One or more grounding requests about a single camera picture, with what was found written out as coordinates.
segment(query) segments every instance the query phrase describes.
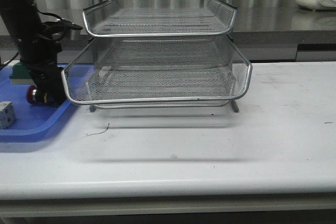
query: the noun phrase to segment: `white table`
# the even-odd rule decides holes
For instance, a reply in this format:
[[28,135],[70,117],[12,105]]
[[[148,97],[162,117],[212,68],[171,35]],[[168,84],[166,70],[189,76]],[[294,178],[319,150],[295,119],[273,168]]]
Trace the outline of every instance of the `white table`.
[[239,113],[82,106],[1,143],[0,216],[336,208],[336,62],[253,67]]

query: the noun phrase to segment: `countertop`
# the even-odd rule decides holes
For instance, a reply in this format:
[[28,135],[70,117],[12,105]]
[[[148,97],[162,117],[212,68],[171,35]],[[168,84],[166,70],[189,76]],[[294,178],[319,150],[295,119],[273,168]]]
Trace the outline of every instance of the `countertop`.
[[[47,10],[83,26],[82,10]],[[54,20],[46,16],[43,21]],[[253,44],[335,44],[336,12],[312,11],[299,7],[238,8],[233,39],[238,45]],[[63,48],[82,48],[90,38],[82,31],[79,41],[64,40]],[[0,48],[13,43],[0,22]]]
[[336,62],[253,67],[239,113],[79,106],[0,143],[0,200],[336,193]]

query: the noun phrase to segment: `tray rim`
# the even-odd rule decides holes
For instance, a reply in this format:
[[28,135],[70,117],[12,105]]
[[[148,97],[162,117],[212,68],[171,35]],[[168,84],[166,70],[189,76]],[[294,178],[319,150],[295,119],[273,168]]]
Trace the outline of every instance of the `tray rim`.
[[233,6],[231,4],[228,4],[228,3],[225,3],[221,0],[213,0],[215,2],[218,2],[220,4],[225,4],[225,5],[228,5],[230,6],[231,8],[234,9],[234,12],[233,12],[233,16],[232,16],[232,19],[231,19],[231,22],[230,22],[230,27],[227,29],[227,30],[223,30],[223,31],[219,31],[219,32],[207,32],[207,33],[149,33],[149,34],[95,34],[93,32],[90,31],[89,27],[88,27],[88,22],[87,22],[87,19],[86,19],[86,14],[87,13],[90,13],[92,11],[94,11],[95,9],[98,9],[98,8],[101,8],[105,5],[108,5],[110,4],[111,2],[113,2],[115,0],[106,0],[106,1],[103,1],[97,5],[93,5],[93,6],[90,6],[88,8],[85,8],[83,9],[83,12],[82,12],[82,17],[83,17],[83,21],[84,21],[84,26],[85,26],[85,30],[87,31],[87,33],[94,37],[94,38],[116,38],[116,37],[156,37],[156,36],[193,36],[193,35],[219,35],[219,34],[228,34],[229,32],[231,32],[233,30],[233,25],[235,23],[235,20],[236,20],[236,16],[237,16],[237,7],[236,6]]
[[87,50],[87,48],[89,48],[91,45],[93,45],[94,43],[96,43],[99,38],[95,38],[93,39],[93,41],[88,44],[81,52],[80,54],[72,61],[70,62],[65,68],[62,69],[61,72],[61,77],[62,77],[62,81],[63,81],[63,85],[64,85],[64,90],[65,90],[65,94],[66,97],[68,98],[69,101],[71,101],[74,104],[77,105],[101,105],[101,104],[110,104],[110,105],[118,105],[120,103],[127,103],[127,104],[137,104],[137,103],[141,103],[141,102],[173,102],[173,101],[222,101],[222,100],[237,100],[241,97],[243,97],[248,88],[249,88],[249,84],[250,84],[250,79],[251,79],[251,73],[252,73],[252,64],[251,62],[240,52],[240,50],[236,47],[236,45],[228,38],[228,36],[226,36],[226,39],[228,41],[228,43],[239,53],[239,55],[242,57],[242,59],[245,61],[245,63],[247,63],[247,77],[246,77],[246,81],[244,83],[244,87],[243,87],[243,91],[235,96],[220,96],[220,97],[209,97],[209,96],[204,96],[204,97],[169,97],[169,98],[132,98],[132,99],[114,99],[114,100],[91,100],[91,101],[77,101],[75,99],[73,99],[70,95],[69,92],[69,85],[67,82],[67,78],[66,78],[66,74],[65,71],[69,68],[69,66],[72,66],[74,62],[76,62],[76,60],[81,56],[81,54]]

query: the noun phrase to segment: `cable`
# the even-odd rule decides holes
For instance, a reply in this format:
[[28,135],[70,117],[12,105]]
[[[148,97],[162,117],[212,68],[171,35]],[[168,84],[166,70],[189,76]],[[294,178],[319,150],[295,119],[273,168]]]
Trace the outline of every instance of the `cable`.
[[3,70],[9,63],[11,63],[17,56],[19,55],[19,52],[17,52],[12,59],[10,59],[8,62],[6,62],[3,65],[0,65],[0,71]]
[[37,8],[36,8],[36,10],[37,10],[39,13],[43,14],[43,15],[58,18],[60,21],[62,21],[63,26],[64,26],[62,34],[61,34],[58,38],[56,38],[56,39],[49,39],[49,38],[47,38],[47,37],[45,37],[45,36],[42,36],[42,35],[41,35],[40,37],[41,37],[42,39],[51,40],[51,41],[60,41],[60,40],[62,40],[62,39],[65,37],[66,31],[67,31],[67,25],[66,25],[64,19],[61,18],[60,16],[58,16],[58,15],[55,14],[55,13],[43,13],[43,12],[40,12],[39,9],[37,9]]

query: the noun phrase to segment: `dice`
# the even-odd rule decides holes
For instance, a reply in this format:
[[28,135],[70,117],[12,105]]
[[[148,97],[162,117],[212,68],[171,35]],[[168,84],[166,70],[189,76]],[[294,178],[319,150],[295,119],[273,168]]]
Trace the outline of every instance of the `dice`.
[[15,121],[12,102],[0,102],[0,130],[8,128]]

